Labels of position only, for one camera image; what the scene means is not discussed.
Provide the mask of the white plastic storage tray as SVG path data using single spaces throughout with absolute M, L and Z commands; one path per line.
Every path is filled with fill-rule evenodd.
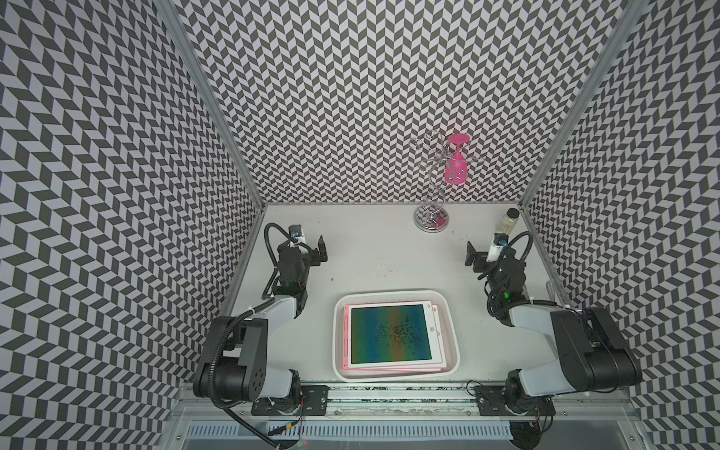
M 438 332 L 438 341 L 442 355 L 442 362 L 429 365 L 400 365 L 395 367 L 384 366 L 378 369 L 371 367 L 356 367 L 350 364 L 350 333 L 351 308 L 400 305 L 407 307 L 412 303 L 426 301 L 430 303 Z M 344 382 L 374 383 L 400 380 L 432 379 L 454 373 L 461 363 L 459 345 L 456 336 L 452 315 L 448 303 L 443 295 L 435 291 L 389 291 L 389 292 L 362 292 L 362 294 L 349 294 L 343 296 L 335 307 L 335 322 L 333 325 L 333 365 L 334 371 Z

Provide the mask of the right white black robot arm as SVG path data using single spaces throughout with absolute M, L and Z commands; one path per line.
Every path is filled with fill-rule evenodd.
M 468 245 L 464 263 L 484 284 L 487 314 L 504 326 L 545 336 L 555 348 L 555 358 L 510 371 L 502 387 L 476 387 L 481 405 L 498 404 L 508 414 L 525 416 L 550 411 L 558 395 L 609 394 L 639 384 L 641 363 L 606 309 L 562 307 L 525 294 L 526 260 L 534 238 L 529 232 L 522 237 L 527 245 L 517 252 L 517 241 L 497 232 L 486 251 Z

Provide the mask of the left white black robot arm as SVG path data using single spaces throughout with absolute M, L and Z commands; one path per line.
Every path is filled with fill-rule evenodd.
M 285 411 L 302 402 L 299 373 L 268 363 L 269 337 L 299 317 L 308 301 L 309 272 L 328 261 L 324 240 L 306 242 L 303 226 L 264 226 L 264 243 L 273 271 L 262 304 L 210 324 L 192 380 L 193 394 L 229 410 L 244 402 L 266 401 Z

